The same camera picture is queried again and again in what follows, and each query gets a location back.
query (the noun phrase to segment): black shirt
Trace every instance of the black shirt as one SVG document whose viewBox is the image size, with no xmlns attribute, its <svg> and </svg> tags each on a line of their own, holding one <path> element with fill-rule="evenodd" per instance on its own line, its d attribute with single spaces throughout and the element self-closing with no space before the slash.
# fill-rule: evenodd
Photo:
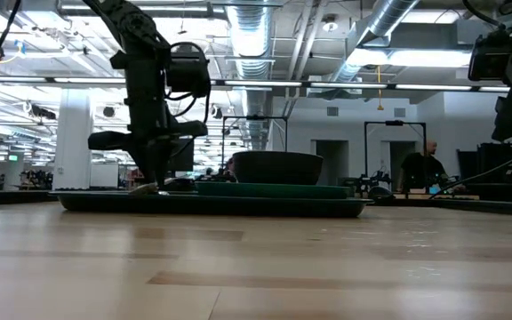
<svg viewBox="0 0 512 320">
<path fill-rule="evenodd" d="M 424 188 L 424 156 L 420 153 L 408 155 L 402 162 L 404 170 L 404 188 Z M 444 166 L 433 156 L 426 157 L 426 177 L 428 184 L 433 185 L 440 181 L 440 176 L 445 174 Z"/>
</svg>

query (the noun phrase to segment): ceiling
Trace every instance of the ceiling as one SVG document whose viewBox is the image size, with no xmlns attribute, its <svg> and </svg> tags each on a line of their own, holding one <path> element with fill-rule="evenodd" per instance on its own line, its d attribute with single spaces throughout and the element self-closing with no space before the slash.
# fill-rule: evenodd
<svg viewBox="0 0 512 320">
<path fill-rule="evenodd" d="M 225 20 L 219 19 L 190 19 L 188 11 L 180 11 L 179 5 L 183 2 L 175 1 L 148 1 L 147 4 L 172 5 L 177 12 L 177 18 L 155 18 L 158 31 L 170 43 L 178 41 L 192 41 L 200 45 L 205 55 L 211 60 L 209 72 L 213 79 L 236 78 L 235 53 L 233 52 L 230 38 L 229 25 Z M 272 79 L 285 80 L 290 65 L 290 59 L 296 46 L 296 33 L 300 25 L 300 16 L 305 1 L 284 0 L 281 2 L 270 1 L 274 5 L 273 26 L 271 30 L 272 49 L 270 53 L 270 77 Z M 351 25 L 371 13 L 373 1 L 331 1 L 324 9 L 326 14 L 334 14 L 337 28 L 333 31 L 318 29 L 315 41 L 305 68 L 303 77 L 328 76 L 346 59 L 346 38 Z M 68 14 L 60 14 L 60 10 L 29 10 L 21 12 L 16 23 L 12 26 L 5 44 L 4 59 L 0 63 L 0 76 L 84 76 L 84 77 L 120 77 L 117 70 L 109 64 L 111 57 L 119 49 L 118 44 L 110 35 L 108 29 L 98 17 L 88 16 L 83 8 L 82 1 L 68 1 L 70 5 Z M 451 26 L 459 20 L 465 10 L 460 7 L 459 1 L 447 0 L 422 0 L 416 8 L 403 20 L 405 23 L 416 23 L 420 28 L 428 24 Z M 0 33 L 6 23 L 5 12 L 0 13 Z M 467 84 L 463 68 L 419 68 L 408 66 L 380 66 L 376 68 L 362 68 L 358 76 L 364 82 L 406 83 L 406 84 Z M 91 89 L 92 104 L 96 107 L 95 131 L 116 130 L 125 132 L 125 126 L 130 122 L 127 107 L 123 104 L 125 91 L 117 87 L 102 86 Z M 41 121 L 25 112 L 28 104 L 48 109 L 60 115 L 60 91 L 59 87 L 32 86 L 32 85 L 7 85 L 0 84 L 0 138 L 12 141 L 11 135 L 21 136 L 19 133 L 30 133 L 50 140 L 55 139 L 56 122 Z M 427 98 L 426 92 L 400 92 L 392 93 L 393 98 L 405 98 L 416 101 Z M 169 106 L 173 113 L 187 106 L 188 101 L 170 101 Z M 106 117 L 103 115 L 104 107 L 115 109 L 115 115 Z M 211 105 L 213 110 L 218 108 L 223 115 L 243 115 L 242 93 L 240 91 L 213 91 Z M 200 120 L 204 115 L 205 105 L 197 102 L 185 120 Z M 206 154 L 216 156 L 199 163 L 213 165 L 218 163 L 216 157 L 220 154 L 220 133 L 222 120 L 210 117 L 209 137 L 196 144 L 196 149 L 207 150 Z M 228 120 L 227 126 L 233 124 Z M 245 130 L 243 122 L 236 123 L 238 129 L 232 126 L 232 131 L 227 140 L 241 145 Z M 21 136 L 28 140 L 28 134 Z M 28 145 L 35 146 L 39 142 L 30 141 Z M 11 142 L 0 143 L 0 148 L 12 145 Z M 50 145 L 49 154 L 53 152 Z M 232 147 L 226 151 L 225 156 L 230 156 L 240 148 Z M 102 153 L 95 155 L 95 161 L 102 161 L 106 157 Z M 123 153 L 119 154 L 120 161 L 129 162 L 130 159 Z"/>
</svg>

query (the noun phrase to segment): wooden table surface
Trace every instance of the wooden table surface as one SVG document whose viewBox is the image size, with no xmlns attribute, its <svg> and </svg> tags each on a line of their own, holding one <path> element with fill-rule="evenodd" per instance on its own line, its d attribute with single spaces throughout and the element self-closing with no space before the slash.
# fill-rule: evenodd
<svg viewBox="0 0 512 320">
<path fill-rule="evenodd" d="M 0 206 L 0 320 L 512 319 L 512 216 L 360 219 Z"/>
</svg>

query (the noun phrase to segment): black bowl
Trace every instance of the black bowl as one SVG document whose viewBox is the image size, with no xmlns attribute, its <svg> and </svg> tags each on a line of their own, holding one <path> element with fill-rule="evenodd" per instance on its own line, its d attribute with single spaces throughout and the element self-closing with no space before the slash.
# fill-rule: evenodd
<svg viewBox="0 0 512 320">
<path fill-rule="evenodd" d="M 283 151 L 243 151 L 233 155 L 238 182 L 315 185 L 324 159 Z"/>
</svg>

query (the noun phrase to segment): man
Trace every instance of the man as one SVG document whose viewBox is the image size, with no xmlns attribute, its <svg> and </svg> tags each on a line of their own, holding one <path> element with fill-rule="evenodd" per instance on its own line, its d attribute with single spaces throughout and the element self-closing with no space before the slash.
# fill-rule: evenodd
<svg viewBox="0 0 512 320">
<path fill-rule="evenodd" d="M 398 188 L 396 191 L 402 192 L 404 189 L 426 187 L 424 180 L 424 160 L 426 160 L 426 179 L 429 185 L 436 184 L 440 180 L 447 180 L 444 166 L 434 158 L 436 154 L 437 143 L 432 140 L 426 142 L 426 155 L 423 152 L 408 155 L 402 162 L 400 176 L 398 177 Z"/>
</svg>

